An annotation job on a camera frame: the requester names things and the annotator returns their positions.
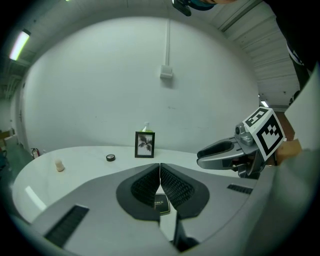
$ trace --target black vent grille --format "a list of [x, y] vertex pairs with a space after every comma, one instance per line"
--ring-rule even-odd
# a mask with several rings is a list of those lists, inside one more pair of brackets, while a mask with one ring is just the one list
[[188, 201], [195, 193], [192, 185], [163, 167], [161, 168], [161, 186], [174, 208]]
[[58, 247], [64, 246], [77, 226], [88, 213], [89, 209], [74, 206], [61, 220], [46, 234], [45, 238]]
[[230, 189], [230, 190], [234, 190], [234, 191], [237, 191], [237, 192], [245, 193], [245, 194], [248, 194], [248, 195], [250, 195], [252, 190], [253, 190], [252, 188], [249, 188], [249, 187], [239, 186], [239, 185], [234, 185], [234, 184], [230, 184], [227, 188]]
[[150, 171], [132, 184], [133, 196], [147, 206], [155, 206], [156, 192], [160, 186], [159, 169]]

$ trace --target black slot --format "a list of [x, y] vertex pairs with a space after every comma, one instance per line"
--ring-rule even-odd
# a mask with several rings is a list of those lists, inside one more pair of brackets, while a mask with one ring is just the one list
[[245, 186], [234, 185], [234, 184], [230, 184], [227, 188], [230, 189], [230, 190], [234, 190], [234, 191], [237, 191], [237, 192], [240, 192], [240, 193], [245, 193], [245, 194], [248, 194], [248, 195], [250, 195], [251, 192], [253, 191], [252, 188], [245, 187]]
[[180, 252], [184, 252], [199, 244], [199, 242], [196, 239], [194, 239], [193, 237], [188, 237], [186, 235], [184, 227], [180, 220], [179, 213], [176, 215], [175, 231], [174, 231], [174, 238], [173, 238], [172, 244]]
[[58, 247], [63, 247], [71, 237], [80, 222], [88, 213], [86, 207], [75, 205], [59, 222], [45, 235], [45, 238]]

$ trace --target white table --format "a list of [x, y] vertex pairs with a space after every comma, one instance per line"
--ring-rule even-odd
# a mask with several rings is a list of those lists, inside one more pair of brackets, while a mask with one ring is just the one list
[[[115, 155], [115, 161], [106, 160], [109, 154]], [[64, 171], [56, 170], [56, 159], [61, 159]], [[32, 223], [46, 207], [87, 181], [152, 163], [175, 164], [200, 172], [238, 177], [232, 170], [200, 168], [197, 155], [193, 153], [155, 149], [154, 158], [135, 158], [134, 147], [71, 147], [44, 154], [25, 166], [13, 184], [13, 202], [21, 216]]]

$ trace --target black and white fiducial marker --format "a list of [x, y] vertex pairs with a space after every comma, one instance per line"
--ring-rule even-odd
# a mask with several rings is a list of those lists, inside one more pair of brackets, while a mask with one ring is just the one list
[[256, 133], [265, 154], [268, 156], [279, 142], [284, 140], [284, 135], [274, 115], [268, 119], [263, 127]]
[[245, 123], [251, 127], [256, 124], [266, 113], [268, 112], [265, 108], [258, 108], [256, 112], [254, 112], [246, 121]]
[[285, 138], [281, 124], [271, 108], [259, 107], [243, 121], [250, 132], [264, 161], [280, 146]]

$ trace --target soap bottle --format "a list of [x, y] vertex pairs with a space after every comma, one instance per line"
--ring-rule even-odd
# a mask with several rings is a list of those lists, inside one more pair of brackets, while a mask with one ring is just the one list
[[153, 131], [149, 129], [149, 122], [144, 122], [144, 128], [140, 130], [140, 132], [153, 133]]

